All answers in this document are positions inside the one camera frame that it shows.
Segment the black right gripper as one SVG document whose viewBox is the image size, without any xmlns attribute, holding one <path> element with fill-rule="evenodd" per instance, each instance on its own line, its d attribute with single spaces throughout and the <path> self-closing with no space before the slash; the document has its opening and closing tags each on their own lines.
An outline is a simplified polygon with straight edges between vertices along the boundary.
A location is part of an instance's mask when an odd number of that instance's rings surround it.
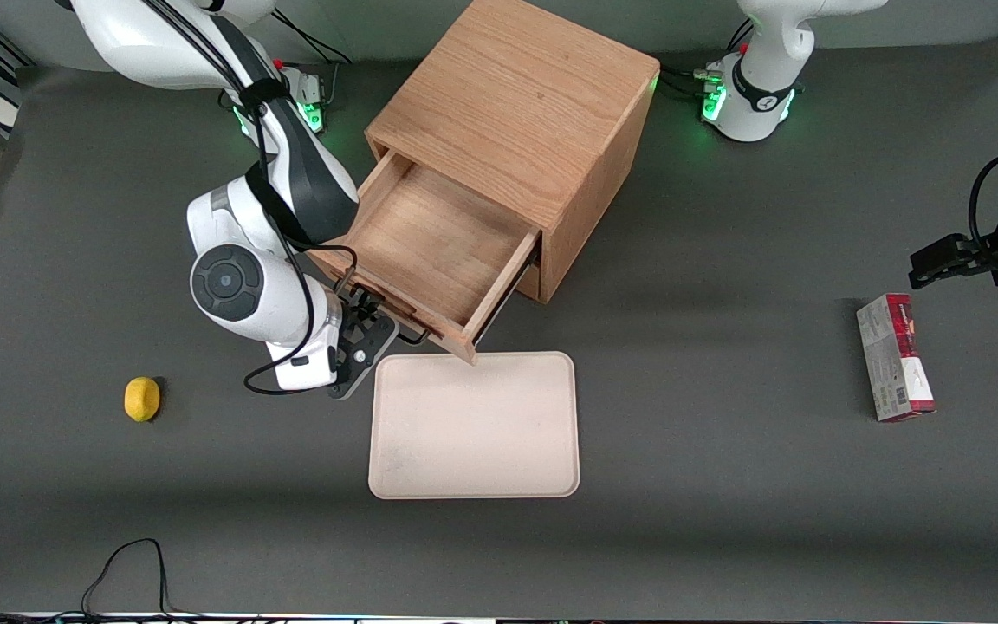
<svg viewBox="0 0 998 624">
<path fill-rule="evenodd" d="M 384 301 L 363 284 L 350 289 L 338 335 L 333 393 L 353 393 L 397 339 L 397 320 L 381 311 Z"/>
</svg>

